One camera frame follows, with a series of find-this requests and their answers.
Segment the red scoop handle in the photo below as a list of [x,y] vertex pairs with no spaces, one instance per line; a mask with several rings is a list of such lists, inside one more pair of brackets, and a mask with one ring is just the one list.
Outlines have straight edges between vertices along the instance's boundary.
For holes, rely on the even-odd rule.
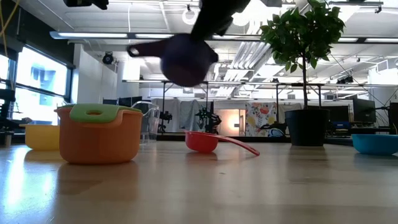
[[260,156],[260,152],[257,151],[255,148],[249,146],[248,144],[246,144],[244,142],[238,141],[238,140],[233,139],[233,138],[219,136],[217,134],[201,133],[201,132],[197,132],[197,131],[186,131],[186,132],[193,133],[193,134],[201,134],[201,135],[211,136],[211,137],[217,138],[220,141],[230,142],[230,143],[233,143],[235,145],[241,146],[242,148],[246,149],[247,151],[253,153],[256,156]]

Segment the ceiling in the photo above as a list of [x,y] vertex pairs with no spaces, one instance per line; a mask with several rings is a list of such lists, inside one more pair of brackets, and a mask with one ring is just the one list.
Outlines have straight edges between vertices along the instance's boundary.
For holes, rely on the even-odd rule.
[[[126,0],[128,2],[117,0],[118,3],[115,0],[109,1],[111,3],[107,11],[102,11],[94,6],[69,8],[64,5],[62,0],[21,0],[21,6],[55,30],[67,32],[190,32],[192,25],[186,24],[182,19],[186,5],[181,2],[191,4],[194,11],[199,10],[196,7],[197,1],[179,0],[177,3],[155,0]],[[346,29],[343,35],[347,37],[398,37],[398,1],[384,0],[383,10],[379,14],[375,14],[374,9],[375,7],[356,7],[354,9],[342,7],[344,20],[346,20]],[[257,32],[259,24],[261,23],[255,24],[257,29],[252,30],[252,34]],[[248,34],[250,28],[250,23],[246,26],[232,25],[227,34]],[[123,61],[127,60],[127,54],[121,49],[124,49],[128,43],[128,40],[90,40],[90,44],[86,44],[85,49],[99,55],[103,55],[105,51],[114,51],[118,60]],[[232,63],[236,54],[243,50],[241,42],[212,41],[209,42],[209,45],[219,53],[220,60],[228,64]],[[253,45],[248,57],[253,55],[259,47],[259,45]],[[264,60],[267,54],[265,50],[258,52],[262,57],[258,58],[256,64],[250,67],[246,74],[239,77],[236,75],[229,81],[239,81],[237,78],[250,78],[255,82],[267,82],[268,79],[276,76],[280,78],[280,82],[281,80],[283,82],[302,82],[300,69],[294,73],[287,73],[282,68],[279,71],[275,67],[264,67],[260,70],[264,63],[269,62],[268,58]],[[337,62],[333,57],[329,57],[330,62],[318,62],[317,69],[308,69],[311,82],[330,82],[331,76],[344,72],[344,69],[354,68],[354,78],[360,83],[365,83],[368,80],[368,69],[374,66],[374,63],[369,62],[380,62],[384,57],[398,57],[398,45],[335,44],[331,54],[335,56]],[[159,59],[145,58],[142,61],[141,74],[146,79],[161,78]],[[225,73],[218,75],[217,79],[220,80],[224,76]]]

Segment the clear glass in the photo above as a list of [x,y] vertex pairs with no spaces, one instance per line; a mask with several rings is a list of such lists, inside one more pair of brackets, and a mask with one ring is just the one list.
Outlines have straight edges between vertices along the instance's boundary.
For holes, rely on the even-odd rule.
[[32,124],[58,124],[58,115],[54,112],[63,98],[48,96],[34,91],[17,88],[13,119],[30,118]]
[[7,79],[8,78],[8,58],[0,55],[0,78]]
[[160,116],[159,106],[151,102],[138,101],[131,108],[139,109],[144,114],[141,124],[141,144],[156,141]]
[[59,95],[64,95],[68,69],[31,49],[24,47],[19,53],[17,82]]

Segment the wooden table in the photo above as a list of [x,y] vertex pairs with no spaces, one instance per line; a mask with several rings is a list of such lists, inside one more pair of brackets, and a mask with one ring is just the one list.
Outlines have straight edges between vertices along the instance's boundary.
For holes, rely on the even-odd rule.
[[398,160],[352,147],[158,142],[134,161],[75,166],[0,149],[0,223],[398,223]]

